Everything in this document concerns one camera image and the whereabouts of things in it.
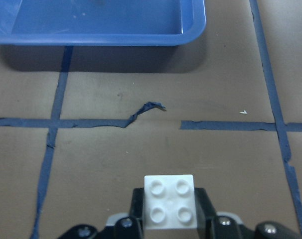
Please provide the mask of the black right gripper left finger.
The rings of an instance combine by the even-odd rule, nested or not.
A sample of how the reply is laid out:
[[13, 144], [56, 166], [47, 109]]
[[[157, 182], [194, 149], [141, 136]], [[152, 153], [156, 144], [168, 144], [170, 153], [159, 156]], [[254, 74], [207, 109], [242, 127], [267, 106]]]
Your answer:
[[144, 188], [135, 188], [133, 190], [129, 209], [129, 216], [135, 218], [139, 222], [141, 228], [144, 227], [144, 196]]

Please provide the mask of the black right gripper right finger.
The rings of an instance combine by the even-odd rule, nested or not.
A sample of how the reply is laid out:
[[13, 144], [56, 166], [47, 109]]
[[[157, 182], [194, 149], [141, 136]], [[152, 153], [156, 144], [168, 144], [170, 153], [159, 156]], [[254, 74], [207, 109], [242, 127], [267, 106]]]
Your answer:
[[197, 228], [207, 228], [209, 222], [217, 216], [216, 210], [204, 188], [195, 188], [194, 194]]

